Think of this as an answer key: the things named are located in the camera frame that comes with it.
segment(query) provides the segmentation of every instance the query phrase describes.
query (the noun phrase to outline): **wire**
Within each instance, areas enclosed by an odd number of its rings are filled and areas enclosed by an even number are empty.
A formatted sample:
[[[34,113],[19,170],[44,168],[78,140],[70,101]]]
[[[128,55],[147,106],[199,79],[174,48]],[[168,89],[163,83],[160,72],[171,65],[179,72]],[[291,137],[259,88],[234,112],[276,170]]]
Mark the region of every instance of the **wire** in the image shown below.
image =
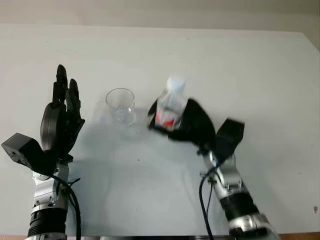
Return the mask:
[[[209,200],[208,200],[208,205],[206,206],[206,212],[205,212],[207,216],[208,216],[209,205],[210,205],[210,200],[211,200],[211,195],[212,195],[212,189],[213,189],[213,188],[214,188],[214,184],[211,182]]]
[[[73,181],[68,182],[69,186],[71,187],[73,184],[79,182],[80,179],[81,179],[81,178],[79,177],[79,178],[77,178],[77,179],[75,179],[75,180],[73,180]],[[71,205],[72,205],[74,208],[76,208],[74,201],[73,201],[73,200],[71,199],[71,197],[70,197],[70,194],[68,195],[68,198],[69,198],[69,202],[71,203]]]
[[[68,182],[69,186],[71,187],[73,184],[79,182],[80,179],[81,179],[81,178],[79,177],[79,178],[77,178],[76,180],[73,180],[73,181]]]
[[[205,182],[205,180],[207,179],[207,177],[210,176],[212,173],[215,173],[216,170],[217,170],[217,168],[218,168],[222,163],[223,163],[223,162],[218,163],[216,166],[211,167],[210,170],[203,176],[203,178],[201,179],[200,185],[199,185],[199,199],[200,199],[202,214],[203,214],[203,218],[204,218],[205,228],[206,228],[206,231],[207,231],[207,233],[208,233],[208,236],[209,236],[210,240],[214,240],[214,236],[212,235],[212,232],[211,232],[211,228],[210,228],[209,220],[208,220],[208,215],[207,215],[207,213],[206,213],[206,209],[205,209],[205,205],[204,205],[204,200],[203,200],[203,197],[202,197],[202,187],[203,187],[204,182]]]
[[[53,178],[55,180],[57,180],[60,184],[62,184],[68,191],[69,194],[69,199],[70,199],[70,195],[73,198],[73,201],[71,204],[74,207],[75,210],[75,222],[76,222],[76,240],[81,240],[81,216],[80,216],[80,207],[79,207],[79,203],[77,200],[77,196],[75,194],[75,192],[72,190],[72,188],[69,186],[69,184],[62,180],[61,178],[51,174],[51,175],[47,175],[50,178]]]

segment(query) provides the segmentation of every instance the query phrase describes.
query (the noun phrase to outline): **plastic bottle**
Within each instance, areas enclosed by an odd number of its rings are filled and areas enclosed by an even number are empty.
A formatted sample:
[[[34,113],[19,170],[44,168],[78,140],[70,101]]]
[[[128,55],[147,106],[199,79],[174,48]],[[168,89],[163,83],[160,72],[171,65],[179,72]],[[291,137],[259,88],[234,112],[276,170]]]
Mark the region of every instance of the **plastic bottle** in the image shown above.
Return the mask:
[[[182,114],[187,105],[187,99],[182,95],[185,80],[177,75],[171,75],[166,88],[157,99],[155,125],[173,131],[180,126]]]

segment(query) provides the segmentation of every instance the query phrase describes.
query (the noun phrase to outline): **clear plastic cup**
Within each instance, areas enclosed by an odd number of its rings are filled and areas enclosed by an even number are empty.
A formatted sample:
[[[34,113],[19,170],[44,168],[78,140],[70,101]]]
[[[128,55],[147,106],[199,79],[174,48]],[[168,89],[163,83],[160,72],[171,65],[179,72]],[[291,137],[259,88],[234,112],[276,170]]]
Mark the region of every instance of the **clear plastic cup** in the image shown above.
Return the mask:
[[[113,119],[120,124],[130,125],[135,121],[135,95],[127,88],[115,88],[107,93],[105,102]]]

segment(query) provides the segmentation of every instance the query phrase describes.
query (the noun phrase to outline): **white bottle cap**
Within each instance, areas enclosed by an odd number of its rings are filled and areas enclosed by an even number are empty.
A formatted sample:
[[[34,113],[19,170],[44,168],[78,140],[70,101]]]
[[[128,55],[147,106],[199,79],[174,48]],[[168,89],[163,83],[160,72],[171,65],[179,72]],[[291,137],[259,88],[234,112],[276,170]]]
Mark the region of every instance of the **white bottle cap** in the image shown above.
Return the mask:
[[[186,81],[178,75],[170,75],[166,82],[166,89],[178,94],[182,94],[185,88]]]

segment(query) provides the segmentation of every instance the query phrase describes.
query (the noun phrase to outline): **white table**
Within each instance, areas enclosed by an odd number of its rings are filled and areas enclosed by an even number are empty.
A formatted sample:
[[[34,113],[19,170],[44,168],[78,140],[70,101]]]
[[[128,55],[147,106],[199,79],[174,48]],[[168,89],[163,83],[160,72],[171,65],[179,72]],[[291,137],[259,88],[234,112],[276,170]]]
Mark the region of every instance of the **white table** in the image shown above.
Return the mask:
[[[271,31],[0,25],[0,141],[15,132],[40,141],[58,64],[79,85],[86,120],[71,151],[70,178],[84,236],[205,235],[198,185],[205,170],[191,144],[150,133],[139,118],[122,129],[104,103],[131,89],[139,113],[167,77],[186,77],[218,128],[246,123],[237,167],[261,212],[279,233],[315,232],[319,210],[319,52],[301,33]],[[0,150],[0,234],[25,235],[32,172]],[[204,190],[207,199],[208,186]],[[227,234],[214,197],[209,218]],[[67,233],[75,234],[73,210]]]

